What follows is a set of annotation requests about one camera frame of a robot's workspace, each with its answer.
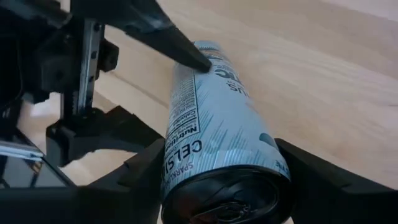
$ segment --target black bracket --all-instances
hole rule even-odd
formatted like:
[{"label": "black bracket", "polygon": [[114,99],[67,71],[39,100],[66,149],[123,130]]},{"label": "black bracket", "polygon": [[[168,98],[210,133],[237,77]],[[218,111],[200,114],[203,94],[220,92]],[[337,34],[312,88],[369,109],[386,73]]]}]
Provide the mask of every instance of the black bracket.
[{"label": "black bracket", "polygon": [[295,189],[295,224],[391,223],[398,191],[314,156],[284,140],[276,143]]},{"label": "black bracket", "polygon": [[93,220],[99,224],[155,224],[160,210],[163,156],[161,138],[88,186],[2,189],[0,220],[31,224],[84,224]]},{"label": "black bracket", "polygon": [[47,158],[61,167],[97,149],[141,152],[162,138],[121,106],[106,114],[93,108],[86,116],[60,119],[47,128],[46,135]]}]

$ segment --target nutrition facts label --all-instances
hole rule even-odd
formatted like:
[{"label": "nutrition facts label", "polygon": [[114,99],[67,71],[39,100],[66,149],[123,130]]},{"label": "nutrition facts label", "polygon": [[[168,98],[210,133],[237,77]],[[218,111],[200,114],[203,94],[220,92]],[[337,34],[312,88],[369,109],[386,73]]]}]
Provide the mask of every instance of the nutrition facts label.
[{"label": "nutrition facts label", "polygon": [[174,88],[171,99],[166,152],[183,139],[200,132],[195,76],[191,70],[186,69],[186,72],[180,72],[177,79],[178,86]]}]

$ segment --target wooden floor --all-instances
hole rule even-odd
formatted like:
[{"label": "wooden floor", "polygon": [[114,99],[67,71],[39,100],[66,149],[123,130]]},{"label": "wooden floor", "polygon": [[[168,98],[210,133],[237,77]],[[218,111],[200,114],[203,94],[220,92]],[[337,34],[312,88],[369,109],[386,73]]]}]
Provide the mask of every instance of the wooden floor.
[{"label": "wooden floor", "polygon": [[[192,40],[221,44],[275,138],[398,189],[398,1],[160,0]],[[117,69],[95,103],[122,105],[165,134],[174,62],[122,32]],[[26,110],[21,127],[44,147],[57,98]],[[100,151],[64,169],[78,184],[130,155]]]}]

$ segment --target celsius can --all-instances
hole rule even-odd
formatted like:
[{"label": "celsius can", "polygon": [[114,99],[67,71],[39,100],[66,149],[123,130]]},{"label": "celsius can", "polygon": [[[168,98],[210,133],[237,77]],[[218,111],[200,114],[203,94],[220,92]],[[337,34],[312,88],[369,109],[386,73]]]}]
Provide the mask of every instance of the celsius can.
[{"label": "celsius can", "polygon": [[163,222],[282,223],[292,209],[286,162],[221,47],[195,45],[213,66],[175,66]]}]

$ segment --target can lid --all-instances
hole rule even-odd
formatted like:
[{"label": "can lid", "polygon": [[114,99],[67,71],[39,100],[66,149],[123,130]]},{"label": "can lid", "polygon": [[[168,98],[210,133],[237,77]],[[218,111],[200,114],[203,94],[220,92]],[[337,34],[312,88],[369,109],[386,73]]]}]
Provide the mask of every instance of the can lid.
[{"label": "can lid", "polygon": [[293,207],[288,178],[258,166],[212,170],[178,184],[163,203],[169,223],[282,223]]}]

